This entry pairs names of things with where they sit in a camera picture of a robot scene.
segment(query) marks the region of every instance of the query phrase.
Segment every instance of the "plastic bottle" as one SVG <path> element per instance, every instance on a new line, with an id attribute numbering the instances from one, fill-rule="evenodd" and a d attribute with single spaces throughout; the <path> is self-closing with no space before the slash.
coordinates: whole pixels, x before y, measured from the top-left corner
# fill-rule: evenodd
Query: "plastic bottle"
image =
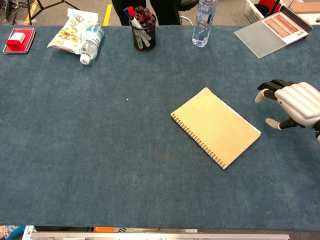
<path id="1" fill-rule="evenodd" d="M 98 54 L 98 48 L 104 31 L 99 24 L 89 26 L 83 35 L 83 44 L 80 50 L 80 62 L 87 65 Z"/>
<path id="2" fill-rule="evenodd" d="M 196 13 L 192 42 L 198 47 L 204 47 L 209 38 L 218 0 L 200 0 Z"/>

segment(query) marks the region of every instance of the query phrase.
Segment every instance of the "person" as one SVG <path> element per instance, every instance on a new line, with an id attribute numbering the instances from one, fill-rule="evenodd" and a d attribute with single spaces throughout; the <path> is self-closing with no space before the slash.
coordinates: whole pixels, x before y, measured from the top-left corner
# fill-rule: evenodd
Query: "person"
<path id="1" fill-rule="evenodd" d="M 150 0 L 152 8 L 155 11 L 159 25 L 180 25 L 180 17 L 178 13 L 181 0 Z M 146 0 L 112 0 L 112 4 L 116 14 L 118 15 L 121 25 L 129 25 L 128 17 L 124 9 L 133 6 L 146 7 Z"/>

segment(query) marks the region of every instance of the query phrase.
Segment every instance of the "white basket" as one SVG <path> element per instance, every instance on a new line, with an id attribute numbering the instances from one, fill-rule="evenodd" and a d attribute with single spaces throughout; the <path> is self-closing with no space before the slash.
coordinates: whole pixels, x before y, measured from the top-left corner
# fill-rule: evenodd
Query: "white basket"
<path id="1" fill-rule="evenodd" d="M 259 0 L 246 0 L 244 15 L 249 19 L 251 23 L 255 23 L 264 18 L 264 16 L 255 7 Z"/>

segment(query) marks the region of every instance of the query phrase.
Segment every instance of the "white robotic hand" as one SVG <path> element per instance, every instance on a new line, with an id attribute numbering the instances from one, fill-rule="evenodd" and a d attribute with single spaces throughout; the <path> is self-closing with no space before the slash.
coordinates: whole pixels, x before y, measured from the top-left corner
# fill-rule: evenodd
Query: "white robotic hand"
<path id="1" fill-rule="evenodd" d="M 264 82 L 259 87 L 261 90 L 255 97 L 255 102 L 260 103 L 264 98 L 277 101 L 290 118 L 278 122 L 267 118 L 265 122 L 278 130 L 300 126 L 315 129 L 316 139 L 320 142 L 320 92 L 306 82 L 295 83 L 274 79 Z"/>

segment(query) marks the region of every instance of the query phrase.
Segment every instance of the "white bottle cap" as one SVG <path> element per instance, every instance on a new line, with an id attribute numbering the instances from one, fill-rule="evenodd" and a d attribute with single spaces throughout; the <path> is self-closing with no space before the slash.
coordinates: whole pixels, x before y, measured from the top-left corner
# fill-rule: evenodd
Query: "white bottle cap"
<path id="1" fill-rule="evenodd" d="M 80 62 L 84 65 L 88 65 L 90 63 L 90 56 L 88 54 L 81 54 L 80 56 Z"/>

